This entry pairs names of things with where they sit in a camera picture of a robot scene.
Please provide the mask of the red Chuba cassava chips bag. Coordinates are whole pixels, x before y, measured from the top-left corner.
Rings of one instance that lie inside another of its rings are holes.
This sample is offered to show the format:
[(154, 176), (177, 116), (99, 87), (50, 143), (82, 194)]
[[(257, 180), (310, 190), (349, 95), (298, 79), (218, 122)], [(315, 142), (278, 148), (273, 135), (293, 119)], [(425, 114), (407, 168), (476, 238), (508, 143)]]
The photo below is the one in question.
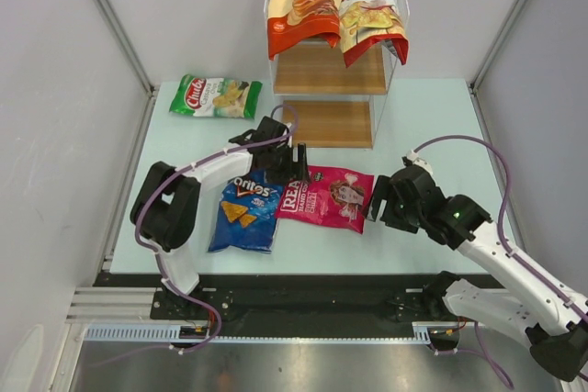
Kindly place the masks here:
[(339, 23), (346, 67), (378, 43), (384, 44), (401, 65), (407, 62), (409, 40), (398, 0), (342, 0)]

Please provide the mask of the orange beige cassava chips bag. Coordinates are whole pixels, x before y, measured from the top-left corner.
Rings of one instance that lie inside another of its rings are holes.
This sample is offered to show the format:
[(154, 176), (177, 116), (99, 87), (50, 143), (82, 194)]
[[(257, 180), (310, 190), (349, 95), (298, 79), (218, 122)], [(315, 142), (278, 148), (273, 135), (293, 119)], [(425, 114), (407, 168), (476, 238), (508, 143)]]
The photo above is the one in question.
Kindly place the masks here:
[(340, 41), (342, 0), (269, 0), (267, 4), (268, 58), (305, 39), (321, 38), (334, 48)]

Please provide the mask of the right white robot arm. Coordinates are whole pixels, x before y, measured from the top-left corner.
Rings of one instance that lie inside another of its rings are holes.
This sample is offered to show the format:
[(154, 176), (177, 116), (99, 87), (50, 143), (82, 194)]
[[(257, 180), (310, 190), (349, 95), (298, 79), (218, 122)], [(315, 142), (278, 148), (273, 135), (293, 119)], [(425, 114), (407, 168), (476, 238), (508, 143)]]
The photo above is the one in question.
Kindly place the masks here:
[(391, 176), (378, 177), (364, 213), (396, 230), (423, 230), (483, 268), (510, 294), (485, 294), (442, 272), (424, 296), (431, 318), (473, 319), (519, 342), (559, 380), (581, 376), (587, 364), (587, 297), (507, 240), (477, 202), (465, 195), (445, 196), (427, 168), (407, 163)]

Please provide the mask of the pink Real chips bag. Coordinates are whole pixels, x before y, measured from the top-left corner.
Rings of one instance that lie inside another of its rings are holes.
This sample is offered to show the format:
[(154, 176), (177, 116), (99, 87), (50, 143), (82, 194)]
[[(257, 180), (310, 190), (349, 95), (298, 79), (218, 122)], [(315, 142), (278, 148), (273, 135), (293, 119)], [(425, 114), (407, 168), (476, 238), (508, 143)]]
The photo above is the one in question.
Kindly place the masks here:
[(375, 177), (317, 165), (309, 166), (309, 177), (286, 185), (276, 217), (362, 234), (362, 211), (372, 196)]

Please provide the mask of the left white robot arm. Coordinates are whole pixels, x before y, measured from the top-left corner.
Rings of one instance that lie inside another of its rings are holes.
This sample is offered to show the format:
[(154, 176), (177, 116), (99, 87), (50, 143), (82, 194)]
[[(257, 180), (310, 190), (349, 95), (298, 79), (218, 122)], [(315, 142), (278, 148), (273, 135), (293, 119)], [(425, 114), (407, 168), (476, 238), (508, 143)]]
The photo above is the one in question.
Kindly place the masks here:
[(155, 257), (163, 285), (173, 295), (171, 307), (181, 317), (195, 317), (203, 296), (187, 242), (195, 228), (203, 192), (254, 170), (280, 185), (308, 176), (306, 146), (293, 144), (299, 122), (282, 123), (271, 116), (258, 127), (229, 139), (210, 156), (174, 167), (156, 162), (149, 169), (130, 211), (134, 239)]

